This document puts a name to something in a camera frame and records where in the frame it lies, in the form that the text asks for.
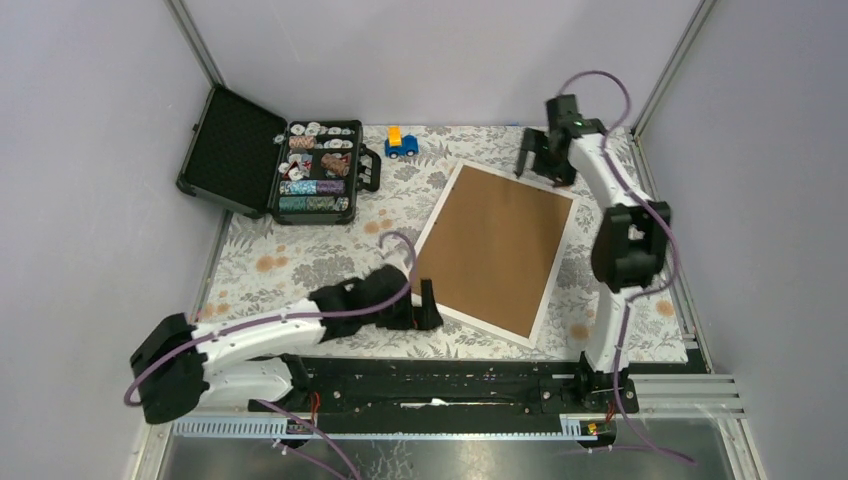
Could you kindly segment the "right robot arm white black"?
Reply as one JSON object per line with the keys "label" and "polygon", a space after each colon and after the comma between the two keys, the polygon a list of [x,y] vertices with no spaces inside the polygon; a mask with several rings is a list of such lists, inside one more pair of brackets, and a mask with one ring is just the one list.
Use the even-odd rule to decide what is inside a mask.
{"label": "right robot arm white black", "polygon": [[598,308],[570,395],[589,412],[635,413],[638,403],[624,345],[633,302],[643,293],[653,294],[664,268],[671,209],[652,200],[624,171],[606,148],[606,127],[580,113],[575,95],[559,94],[546,101],[545,109],[548,128],[525,129],[515,175],[530,169],[554,187],[581,178],[602,213],[590,257],[600,284]]}

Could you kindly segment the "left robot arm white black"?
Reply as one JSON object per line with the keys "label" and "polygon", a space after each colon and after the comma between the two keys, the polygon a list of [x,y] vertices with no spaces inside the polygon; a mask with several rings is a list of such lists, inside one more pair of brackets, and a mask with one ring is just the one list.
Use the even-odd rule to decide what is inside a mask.
{"label": "left robot arm white black", "polygon": [[321,287],[270,313],[218,325],[192,324],[183,313],[162,319],[131,355],[134,380],[124,402],[151,425],[187,415],[199,406],[276,401],[296,411],[310,385],[284,357],[296,347],[351,337],[362,327],[433,331],[441,317],[429,279],[413,300],[408,275],[383,265],[364,278]]}

